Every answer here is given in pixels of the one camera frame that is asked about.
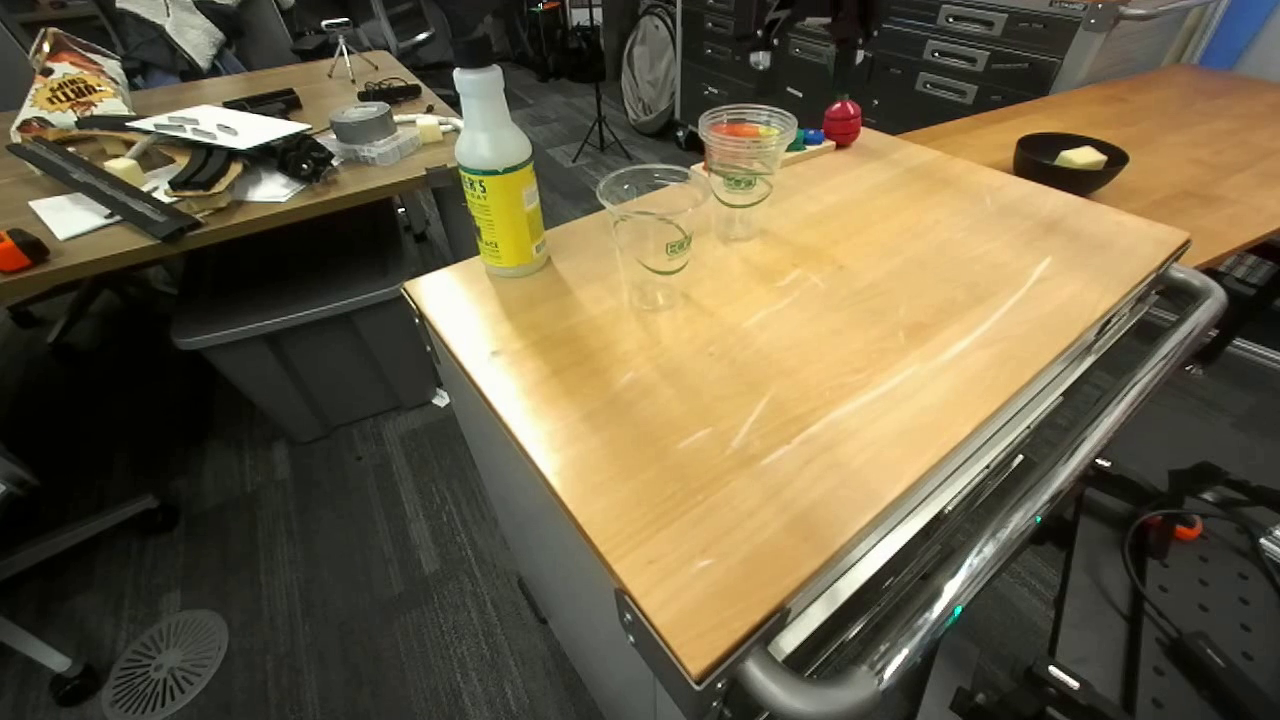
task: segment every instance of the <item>cabinet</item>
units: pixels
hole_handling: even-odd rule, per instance
[[[826,18],[794,24],[774,73],[754,73],[755,0],[678,0],[686,130],[713,106],[759,102],[795,112],[806,130],[850,93],[865,119],[913,134],[968,112],[1048,98],[1081,36],[1081,13],[1048,13],[1008,0],[884,0],[870,60],[838,73]]]
[[[913,134],[1045,98],[1075,29],[1075,18],[1001,0],[894,0],[871,42],[870,123]]]
[[[838,44],[826,18],[794,24],[774,52],[774,73],[755,73],[749,52],[759,13],[763,4],[755,0],[678,0],[678,119],[686,130],[697,130],[697,118],[713,106],[744,102],[782,106],[806,130],[817,130],[842,93],[865,93],[862,81],[832,73]]]

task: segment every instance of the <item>metal handle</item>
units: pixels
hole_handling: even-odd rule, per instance
[[[732,36],[732,20],[723,20],[723,18],[705,18],[705,33],[715,33],[715,36]]]
[[[832,66],[832,52],[808,50],[808,44],[794,44],[788,55],[806,60],[806,66]]]
[[[917,76],[917,93],[950,102],[950,106],[972,106],[978,102],[978,84],[966,84],[966,81],[951,81],[951,76],[931,76],[931,73]]]
[[[723,44],[705,44],[705,60],[737,66],[742,55]]]
[[[729,102],[732,93],[721,84],[705,84],[705,102]]]
[[[1121,4],[1121,20],[1156,20],[1156,18],[1173,18],[1183,7],[1200,7],[1203,0],[1179,0],[1179,4]]]
[[[1230,309],[1221,285],[1193,268],[1167,268],[1167,285],[1183,285],[1183,292],[1203,296],[1198,311],[1167,334],[1167,341],[1147,357],[1135,381],[1099,411],[1090,437],[1036,486],[1015,486],[1008,496],[998,500],[988,525],[978,528],[978,543],[968,554],[946,557],[928,578],[926,587],[913,587],[913,599],[894,609],[894,616],[871,629],[875,635],[865,645],[870,658],[832,682],[795,677],[782,665],[763,645],[755,645],[737,682],[744,693],[778,713],[795,720],[832,720],[832,717],[862,717],[870,713],[890,686],[903,668],[913,668],[931,641],[955,621],[998,574],[1001,564],[1032,536],[1041,510],[1048,510],[1064,490],[1104,451],[1104,443],[1121,433],[1121,426],[1135,411],[1135,403],[1175,370],[1183,357],[1198,351],[1203,330]]]
[[[1006,24],[1008,24],[1008,13],[946,4],[937,13],[937,24],[951,29],[951,33],[966,33],[966,36],[1001,36]]]
[[[946,44],[946,42],[928,42],[920,52],[928,66],[950,66],[950,70],[966,70],[966,73],[983,73],[992,52],[983,50],[966,50],[966,44]]]

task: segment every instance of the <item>chair leg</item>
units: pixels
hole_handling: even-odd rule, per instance
[[[87,318],[87,309],[98,305],[98,296],[105,292],[105,285],[84,285],[70,311],[47,330],[43,345],[57,349],[63,345],[63,337],[74,337],[74,330]]]
[[[93,665],[63,658],[61,647],[43,645],[9,616],[0,616],[0,645],[17,647],[20,658],[51,671],[47,696],[61,708],[84,706],[98,687],[105,687],[105,677]]]
[[[82,522],[82,525],[74,525],[74,528],[61,528],[61,532],[51,532],[51,536],[39,536],[39,541],[33,541],[33,543],[0,557],[0,580],[20,578],[20,574],[29,574],[29,570],[38,570],[38,564],[43,564],[43,559],[51,559],[51,557],[61,557],[61,554],[93,541],[93,536],[105,536],[105,532],[112,532],[116,525],[129,525],[129,522],[138,522],[138,516],[149,516],[149,513],[168,513],[168,503],[162,503],[162,496],[138,496],[138,500],[116,503],[116,510],[100,513],[100,516],[87,516],[87,522]]]

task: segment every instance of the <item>wooden desk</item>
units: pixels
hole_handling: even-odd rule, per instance
[[[1130,149],[1091,201],[1193,231],[1187,264],[1226,259],[1280,227],[1280,84],[1161,70],[907,134],[907,141],[1013,169],[1024,134],[1084,134]]]
[[[678,311],[629,309],[603,215],[547,231],[547,272],[468,259],[408,285],[520,570],[553,547],[505,503],[543,490],[690,682],[1183,246],[881,134],[794,163],[759,222],[749,246],[697,231]]]
[[[371,60],[382,66],[377,76],[414,81],[414,73],[396,55],[371,52]],[[138,93],[134,107],[139,118],[149,118],[149,112],[164,112],[164,107],[215,106],[215,102],[257,98],[257,93],[278,93],[278,90],[302,93],[306,107],[296,112],[296,119],[306,119],[311,130],[327,130],[332,112],[341,112],[344,106],[355,106],[361,84],[327,81],[327,60],[311,60],[311,66],[287,66],[287,70],[263,70],[263,73],[243,73],[243,76],[215,76],[215,81]],[[448,112],[448,106],[434,93],[424,93],[424,102],[417,107],[424,107],[424,106],[434,106],[435,112]],[[385,195],[396,195],[396,191],[422,186],[427,178],[427,169],[448,169],[448,163],[452,163],[452,143],[427,143],[400,163],[349,163],[332,180],[306,188],[287,205],[231,205],[178,246],[162,246],[162,242],[138,231],[134,224],[112,224],[93,237],[57,246],[47,237],[47,227],[39,224],[39,215],[29,209],[29,201],[57,195],[70,188],[38,178],[17,156],[0,151],[0,224],[29,227],[29,231],[43,237],[51,250],[47,264],[39,264],[25,278],[0,278],[0,309],[33,299],[33,296],[51,292],[74,280],[93,280],[105,272],[153,264],[153,259],[179,257],[192,250],[209,250],[209,246],[239,242],[239,237],[270,231],[280,224],[296,224],[296,222],[327,215],[327,212],[355,209],[367,201],[385,201]]]

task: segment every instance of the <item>wheel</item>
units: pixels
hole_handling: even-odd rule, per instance
[[[171,510],[171,503],[162,503],[162,510],[149,510],[149,513],[138,516],[138,525],[139,525],[149,536],[171,532],[179,522],[183,522],[183,513]]]
[[[98,687],[105,687],[105,677],[93,665],[77,665],[74,671],[47,682],[47,696],[61,708],[84,706]]]

